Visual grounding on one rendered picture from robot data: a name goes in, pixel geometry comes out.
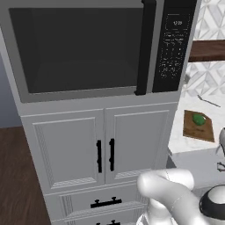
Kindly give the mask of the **wooden cutting board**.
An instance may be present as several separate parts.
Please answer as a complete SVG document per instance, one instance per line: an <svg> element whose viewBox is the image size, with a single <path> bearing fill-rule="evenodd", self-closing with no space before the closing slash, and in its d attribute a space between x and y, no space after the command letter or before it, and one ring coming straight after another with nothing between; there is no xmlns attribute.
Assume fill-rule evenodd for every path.
<svg viewBox="0 0 225 225"><path fill-rule="evenodd" d="M193 121L194 115L197 115L200 118L200 125L197 125ZM214 130L212 120L202 112L193 112L185 110L183 136L207 142L214 142Z"/></svg>

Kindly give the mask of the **green broccoli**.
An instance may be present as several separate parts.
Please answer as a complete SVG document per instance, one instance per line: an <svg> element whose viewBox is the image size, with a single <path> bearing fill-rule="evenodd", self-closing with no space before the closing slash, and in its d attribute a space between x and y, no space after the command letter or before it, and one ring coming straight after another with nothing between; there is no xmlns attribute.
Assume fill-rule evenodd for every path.
<svg viewBox="0 0 225 225"><path fill-rule="evenodd" d="M197 126L202 126L202 125L205 124L206 119L205 119L201 114L195 113L195 114L192 116L192 121L194 122L195 125L197 125Z"/></svg>

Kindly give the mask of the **white cupboard door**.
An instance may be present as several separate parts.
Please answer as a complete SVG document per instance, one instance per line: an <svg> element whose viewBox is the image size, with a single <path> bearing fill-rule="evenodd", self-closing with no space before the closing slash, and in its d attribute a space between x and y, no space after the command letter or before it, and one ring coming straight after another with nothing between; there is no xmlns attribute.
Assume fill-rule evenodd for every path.
<svg viewBox="0 0 225 225"><path fill-rule="evenodd" d="M102 109L23 116L41 190L75 191L105 182L105 134ZM102 173L97 141L101 140Z"/></svg>
<svg viewBox="0 0 225 225"><path fill-rule="evenodd" d="M163 157L177 109L175 103L136 105L105 110L105 182L135 181ZM114 171L110 145L114 139Z"/></svg>

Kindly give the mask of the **grey microwave oven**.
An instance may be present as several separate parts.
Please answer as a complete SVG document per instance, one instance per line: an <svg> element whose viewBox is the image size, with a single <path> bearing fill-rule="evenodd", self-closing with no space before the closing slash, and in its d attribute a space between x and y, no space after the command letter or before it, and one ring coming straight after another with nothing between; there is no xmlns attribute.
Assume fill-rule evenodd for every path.
<svg viewBox="0 0 225 225"><path fill-rule="evenodd" d="M156 0L146 94L178 90L196 6ZM21 102L135 95L142 13L142 0L0 0Z"/></svg>

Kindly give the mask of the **white drawer front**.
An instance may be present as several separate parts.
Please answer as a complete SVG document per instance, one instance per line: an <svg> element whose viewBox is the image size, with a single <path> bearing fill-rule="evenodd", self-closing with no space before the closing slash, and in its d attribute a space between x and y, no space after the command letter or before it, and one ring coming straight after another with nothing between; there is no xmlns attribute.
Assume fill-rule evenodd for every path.
<svg viewBox="0 0 225 225"><path fill-rule="evenodd" d="M94 214L61 221L52 221L51 225L95 225L97 222L106 224L110 223L112 220L120 222L121 225L135 225L139 217L144 212L144 207L133 207L110 213Z"/></svg>
<svg viewBox="0 0 225 225"><path fill-rule="evenodd" d="M91 204L95 200L107 201L111 200L112 197L122 199L122 202L106 207L91 208ZM45 195L44 199L52 221L98 213L103 210L120 209L123 207L145 207L148 204L148 199L139 194L136 183L105 185L90 190L49 194Z"/></svg>

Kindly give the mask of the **grey peeler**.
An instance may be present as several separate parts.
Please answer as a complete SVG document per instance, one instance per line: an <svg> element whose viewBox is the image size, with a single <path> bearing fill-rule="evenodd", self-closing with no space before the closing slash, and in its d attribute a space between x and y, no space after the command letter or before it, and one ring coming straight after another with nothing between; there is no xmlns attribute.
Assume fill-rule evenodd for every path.
<svg viewBox="0 0 225 225"><path fill-rule="evenodd" d="M208 100L203 99L200 95L197 95L197 97L198 97L201 101L207 102L207 103L209 103L209 104L211 104L211 105L214 105L214 106L217 106L217 107L221 107L220 105L217 105L216 103L213 103L213 102L210 102L210 101L208 101Z"/></svg>

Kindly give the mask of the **dark wooden shelf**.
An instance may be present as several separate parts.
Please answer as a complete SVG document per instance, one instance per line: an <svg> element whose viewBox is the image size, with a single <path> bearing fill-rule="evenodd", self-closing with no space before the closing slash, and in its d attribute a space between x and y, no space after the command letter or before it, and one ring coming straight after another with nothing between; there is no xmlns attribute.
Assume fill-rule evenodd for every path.
<svg viewBox="0 0 225 225"><path fill-rule="evenodd" d="M225 61L225 40L195 40L188 61Z"/></svg>

